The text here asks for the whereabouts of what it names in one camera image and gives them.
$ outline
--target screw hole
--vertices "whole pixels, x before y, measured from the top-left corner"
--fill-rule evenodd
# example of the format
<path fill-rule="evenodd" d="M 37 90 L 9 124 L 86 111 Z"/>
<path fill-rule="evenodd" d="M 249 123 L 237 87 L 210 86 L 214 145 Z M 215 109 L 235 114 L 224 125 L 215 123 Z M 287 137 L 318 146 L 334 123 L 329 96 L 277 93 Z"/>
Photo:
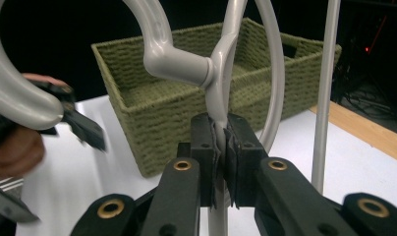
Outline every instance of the screw hole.
<path fill-rule="evenodd" d="M 192 165 L 186 160 L 181 160 L 181 161 L 175 162 L 174 168 L 176 170 L 188 170 L 188 169 L 192 168 Z"/>
<path fill-rule="evenodd" d="M 389 216 L 388 208 L 382 203 L 372 199 L 359 199 L 358 207 L 364 212 L 375 217 L 384 218 Z"/>
<path fill-rule="evenodd" d="M 125 204 L 122 200 L 113 199 L 104 202 L 97 210 L 97 215 L 100 218 L 113 218 L 123 211 Z"/>
<path fill-rule="evenodd" d="M 165 224 L 159 229 L 160 236 L 175 236 L 177 233 L 177 227 L 172 224 Z"/>
<path fill-rule="evenodd" d="M 118 209 L 118 207 L 119 206 L 117 204 L 110 204 L 110 205 L 104 207 L 104 211 L 111 212 L 111 211 Z"/>
<path fill-rule="evenodd" d="M 318 225 L 318 231 L 324 236 L 336 236 L 338 235 L 337 229 L 329 224 L 322 223 Z"/>
<path fill-rule="evenodd" d="M 287 164 L 279 160 L 271 160 L 268 162 L 269 167 L 275 170 L 285 170 L 288 168 Z"/>

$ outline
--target black background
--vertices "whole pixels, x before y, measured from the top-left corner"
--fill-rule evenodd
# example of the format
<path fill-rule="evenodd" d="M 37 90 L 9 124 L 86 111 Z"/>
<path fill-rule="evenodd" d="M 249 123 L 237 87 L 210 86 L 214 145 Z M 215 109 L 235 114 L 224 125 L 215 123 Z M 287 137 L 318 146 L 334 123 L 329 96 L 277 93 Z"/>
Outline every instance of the black background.
<path fill-rule="evenodd" d="M 172 30 L 222 22 L 227 0 L 161 0 Z M 323 39 L 325 0 L 273 0 L 280 30 L 311 39 Z M 369 31 L 358 40 L 357 53 L 376 35 L 375 22 L 365 25 L 369 9 L 342 1 L 337 42 L 345 50 L 359 29 Z M 388 15 L 366 60 L 364 70 L 389 98 L 397 102 L 397 15 Z M 260 23 L 254 1 L 246 17 Z M 75 88 L 78 100 L 106 94 L 90 45 L 141 34 L 129 8 L 121 0 L 6 0 L 0 16 L 5 50 L 17 69 L 59 78 Z"/>

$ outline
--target wooden edge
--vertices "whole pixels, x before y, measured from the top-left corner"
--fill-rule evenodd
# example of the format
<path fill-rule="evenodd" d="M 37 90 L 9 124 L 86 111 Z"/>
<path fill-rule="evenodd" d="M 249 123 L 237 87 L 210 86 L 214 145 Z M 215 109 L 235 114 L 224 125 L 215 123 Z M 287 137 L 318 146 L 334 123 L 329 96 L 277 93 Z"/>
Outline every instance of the wooden edge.
<path fill-rule="evenodd" d="M 310 111 L 316 113 L 317 107 Z M 329 122 L 397 159 L 396 133 L 334 102 L 330 102 Z"/>

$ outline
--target white tube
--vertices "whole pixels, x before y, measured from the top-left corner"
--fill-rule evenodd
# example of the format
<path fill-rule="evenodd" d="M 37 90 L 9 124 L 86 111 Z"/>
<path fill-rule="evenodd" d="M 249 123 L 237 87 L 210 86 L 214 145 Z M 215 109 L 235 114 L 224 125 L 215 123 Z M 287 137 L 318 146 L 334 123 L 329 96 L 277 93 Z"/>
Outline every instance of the white tube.
<path fill-rule="evenodd" d="M 321 194 L 323 193 L 324 183 L 330 91 L 339 10 L 340 0 L 329 0 L 327 6 L 326 28 L 324 31 L 323 57 L 321 61 L 317 115 L 315 120 L 314 151 L 312 157 L 312 184 Z"/>
<path fill-rule="evenodd" d="M 63 117 L 60 101 L 22 77 L 3 50 L 1 41 L 0 114 L 35 130 L 51 128 Z"/>
<path fill-rule="evenodd" d="M 217 146 L 221 149 L 220 162 L 224 164 L 226 138 L 223 129 L 227 126 L 229 90 L 232 80 L 236 44 L 247 0 L 231 0 L 226 9 L 221 38 L 215 46 L 211 61 L 214 73 L 211 83 L 205 88 L 208 115 L 215 121 Z M 215 200 L 218 208 L 208 211 L 208 233 L 210 236 L 228 235 L 228 216 L 225 201 L 228 196 L 222 173 L 215 183 Z"/>
<path fill-rule="evenodd" d="M 140 24 L 143 63 L 155 77 L 205 87 L 210 78 L 209 59 L 173 46 L 172 32 L 158 0 L 123 0 Z"/>
<path fill-rule="evenodd" d="M 282 50 L 281 34 L 271 2 L 266 0 L 256 0 L 256 5 L 262 18 L 263 25 L 265 26 L 272 68 L 269 111 L 266 116 L 262 134 L 259 137 L 259 141 L 262 143 L 266 152 L 269 153 L 278 131 L 279 122 L 281 121 L 284 102 L 284 52 Z"/>

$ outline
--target brass grommet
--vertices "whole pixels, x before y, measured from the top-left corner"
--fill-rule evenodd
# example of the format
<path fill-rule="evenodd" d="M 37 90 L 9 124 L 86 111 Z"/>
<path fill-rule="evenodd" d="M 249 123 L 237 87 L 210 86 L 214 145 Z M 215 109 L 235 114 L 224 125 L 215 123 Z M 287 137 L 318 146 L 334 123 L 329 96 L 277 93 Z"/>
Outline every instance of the brass grommet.
<path fill-rule="evenodd" d="M 120 214 L 123 211 L 125 204 L 122 200 L 113 199 L 104 202 L 97 210 L 97 215 L 100 218 L 113 218 L 116 215 Z"/>
<path fill-rule="evenodd" d="M 73 103 L 71 103 L 71 102 L 64 102 L 63 103 L 63 106 L 64 106 L 64 108 L 66 109 L 66 110 L 68 110 L 68 111 L 73 111 L 74 110 L 74 104 Z"/>
<path fill-rule="evenodd" d="M 359 199 L 358 206 L 364 212 L 379 218 L 389 216 L 389 210 L 382 203 L 372 199 Z"/>
<path fill-rule="evenodd" d="M 64 87 L 62 87 L 62 90 L 63 90 L 64 92 L 66 92 L 66 93 L 72 92 L 71 87 L 69 87 L 69 86 L 64 86 Z"/>
<path fill-rule="evenodd" d="M 184 171 L 190 168 L 192 168 L 192 164 L 187 160 L 180 160 L 174 163 L 174 169 L 176 170 Z"/>
<path fill-rule="evenodd" d="M 268 165 L 275 170 L 285 170 L 288 168 L 287 164 L 280 160 L 271 160 L 268 162 Z"/>

